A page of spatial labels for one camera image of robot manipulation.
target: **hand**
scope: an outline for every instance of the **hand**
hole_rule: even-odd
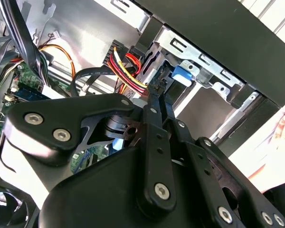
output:
[[[285,183],[285,115],[268,145],[265,165],[252,174],[249,180],[262,193]]]

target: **cooling fan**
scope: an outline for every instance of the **cooling fan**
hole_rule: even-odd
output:
[[[0,228],[23,228],[28,219],[28,207],[24,200],[0,188]]]

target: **orange wire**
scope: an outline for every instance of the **orange wire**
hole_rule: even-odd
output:
[[[68,58],[68,60],[70,60],[70,64],[71,64],[71,67],[72,67],[72,78],[74,78],[74,76],[75,76],[75,74],[76,74],[75,65],[74,65],[74,62],[73,62],[71,56],[68,54],[68,52],[67,52],[66,50],[64,50],[61,46],[56,45],[56,44],[46,44],[46,45],[42,46],[42,48],[40,49],[40,51],[43,51],[43,50],[47,49],[48,47],[49,47],[49,48],[50,48],[50,47],[57,48],[57,49],[59,49],[60,51],[62,51],[62,52],[66,55],[66,57]]]

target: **connector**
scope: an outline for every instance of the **connector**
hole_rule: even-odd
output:
[[[122,43],[118,42],[117,40],[113,40],[112,45],[109,48],[108,53],[106,54],[103,64],[108,67],[108,61],[110,60],[110,55],[114,53],[114,47],[117,47],[117,53],[120,57],[120,59],[123,61],[125,58],[125,55],[128,53],[129,49],[125,47]]]

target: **red wire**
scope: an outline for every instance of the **red wire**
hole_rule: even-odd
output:
[[[116,75],[118,74],[117,71],[116,71],[116,69],[113,67],[113,65],[112,65],[112,63],[111,63],[110,61],[108,61],[108,66],[113,70],[113,72],[114,72]],[[135,91],[136,93],[138,93],[139,95],[142,95],[142,93],[136,91],[134,88],[131,87],[131,89],[134,90],[134,91]]]
[[[139,74],[139,72],[142,69],[142,64],[140,63],[140,61],[134,55],[132,55],[131,53],[127,53],[125,56],[127,56],[129,58],[132,58],[132,61],[138,66],[138,70],[137,70],[137,72],[135,74]]]
[[[112,64],[112,66],[114,67],[115,70],[118,71],[118,73],[120,74],[120,76],[130,85],[132,86],[134,89],[136,89],[137,91],[139,91],[140,93],[144,92],[144,89],[138,87],[135,83],[133,83],[130,79],[128,79],[127,77],[124,76],[124,74],[121,72],[121,70],[117,67],[116,63],[113,60],[113,55],[110,56],[110,62]]]

